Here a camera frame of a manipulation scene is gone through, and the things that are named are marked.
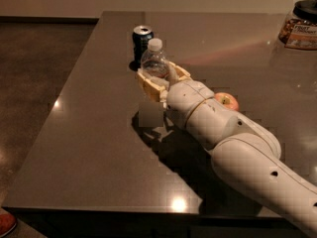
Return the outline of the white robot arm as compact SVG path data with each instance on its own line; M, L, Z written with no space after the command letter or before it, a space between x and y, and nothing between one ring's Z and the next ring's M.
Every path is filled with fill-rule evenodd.
M277 139L263 126L228 108L205 84L169 62L167 78L137 70L139 86L164 107L168 119L211 154L216 175L317 238L317 188L281 160Z

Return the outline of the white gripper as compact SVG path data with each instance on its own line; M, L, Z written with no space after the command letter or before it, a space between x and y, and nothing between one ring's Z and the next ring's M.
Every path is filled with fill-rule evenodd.
M183 67L168 63L170 83L176 83L168 91L168 81L150 75L139 68L136 79L143 93L153 102L166 107L166 116L183 129L191 113L205 100L214 97L214 92L205 84L191 80L191 74Z

